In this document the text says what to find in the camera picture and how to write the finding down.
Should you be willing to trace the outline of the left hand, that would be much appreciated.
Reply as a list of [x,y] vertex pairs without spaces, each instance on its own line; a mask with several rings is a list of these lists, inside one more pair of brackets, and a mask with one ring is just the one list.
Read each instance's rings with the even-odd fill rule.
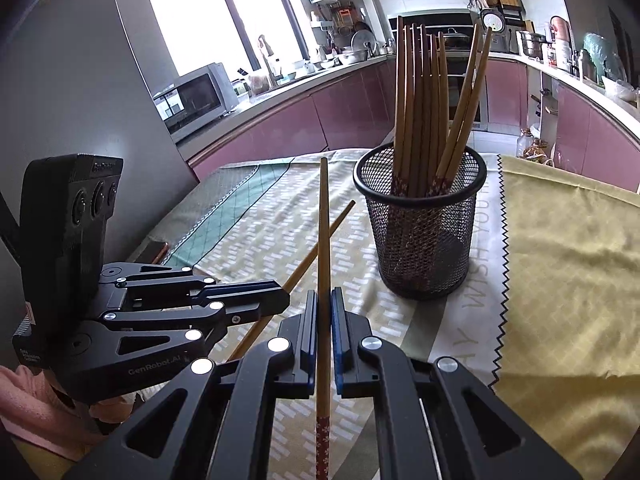
[[144,400],[140,393],[126,393],[123,396],[115,396],[92,404],[89,408],[89,414],[100,422],[121,424],[143,402]]

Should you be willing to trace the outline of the pink sleeved left forearm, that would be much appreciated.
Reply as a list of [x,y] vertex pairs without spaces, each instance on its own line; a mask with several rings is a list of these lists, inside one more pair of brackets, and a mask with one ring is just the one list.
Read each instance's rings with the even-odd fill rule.
[[12,436],[68,460],[80,460],[106,439],[60,401],[43,372],[2,366],[0,380],[1,420]]

